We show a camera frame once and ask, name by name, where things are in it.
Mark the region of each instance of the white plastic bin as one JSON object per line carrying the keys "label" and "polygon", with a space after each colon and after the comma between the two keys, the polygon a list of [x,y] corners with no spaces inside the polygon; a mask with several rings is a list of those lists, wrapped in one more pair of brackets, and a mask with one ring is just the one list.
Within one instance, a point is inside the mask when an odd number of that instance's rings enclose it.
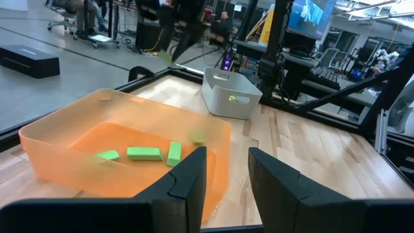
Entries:
{"label": "white plastic bin", "polygon": [[248,120],[262,94],[242,74],[211,68],[204,70],[202,97],[214,115]]}

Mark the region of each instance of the white wall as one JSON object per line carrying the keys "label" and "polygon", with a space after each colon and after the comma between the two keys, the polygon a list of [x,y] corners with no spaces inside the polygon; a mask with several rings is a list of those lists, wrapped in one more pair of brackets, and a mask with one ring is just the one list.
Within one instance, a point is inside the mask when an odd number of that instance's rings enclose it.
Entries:
{"label": "white wall", "polygon": [[[331,27],[359,35],[354,45],[355,48],[363,47],[368,37],[378,36],[393,39],[395,33],[395,29],[392,26],[379,22],[375,23],[374,27],[372,27],[371,25],[361,26],[357,22],[348,22],[346,18],[338,16],[333,16],[331,21]],[[395,33],[394,40],[411,45],[414,42],[414,31],[403,29],[401,32]]]}

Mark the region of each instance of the orange translucent bin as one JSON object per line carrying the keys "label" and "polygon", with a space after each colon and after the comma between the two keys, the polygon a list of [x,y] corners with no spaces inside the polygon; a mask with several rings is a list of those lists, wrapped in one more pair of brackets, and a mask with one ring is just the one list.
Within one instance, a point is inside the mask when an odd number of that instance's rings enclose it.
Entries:
{"label": "orange translucent bin", "polygon": [[[167,173],[169,143],[182,143],[182,159],[202,132],[207,147],[207,185],[202,220],[210,218],[228,187],[230,125],[110,89],[98,90],[33,122],[19,132],[37,175],[102,197],[133,197]],[[158,147],[163,161],[131,161],[130,146]],[[94,156],[116,150],[118,161]]]}

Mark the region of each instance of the concrete floor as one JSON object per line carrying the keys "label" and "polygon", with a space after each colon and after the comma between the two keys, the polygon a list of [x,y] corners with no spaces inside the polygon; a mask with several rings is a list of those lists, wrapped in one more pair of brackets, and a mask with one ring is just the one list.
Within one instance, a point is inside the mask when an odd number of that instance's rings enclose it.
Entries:
{"label": "concrete floor", "polygon": [[[97,89],[115,88],[127,83],[129,69],[137,65],[153,72],[167,68],[157,57],[139,55],[126,45],[116,49],[114,44],[94,49],[92,43],[78,40],[64,32],[63,27],[47,30],[49,21],[61,20],[58,14],[46,9],[45,0],[30,0],[28,12],[0,9],[0,45],[23,44],[60,59],[59,76],[37,80],[0,66],[0,132],[17,124],[61,108]],[[121,18],[134,28],[134,12]],[[208,52],[191,48],[177,63]],[[186,66],[204,70],[211,67],[221,54],[214,52]]]}

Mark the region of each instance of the green foam block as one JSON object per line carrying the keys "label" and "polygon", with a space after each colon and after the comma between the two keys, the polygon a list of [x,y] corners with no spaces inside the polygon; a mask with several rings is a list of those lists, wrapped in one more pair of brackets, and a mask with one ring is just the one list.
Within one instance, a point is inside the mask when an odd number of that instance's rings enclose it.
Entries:
{"label": "green foam block", "polygon": [[116,150],[110,150],[110,151],[105,151],[102,153],[98,153],[96,154],[97,157],[102,158],[102,159],[108,159],[111,161],[115,161],[119,159],[119,154],[118,152],[116,152]]}
{"label": "green foam block", "polygon": [[161,161],[163,159],[160,148],[130,147],[127,149],[127,156],[132,160]]}
{"label": "green foam block", "polygon": [[168,166],[176,166],[181,161],[181,143],[180,142],[171,142],[169,145],[168,151]]}

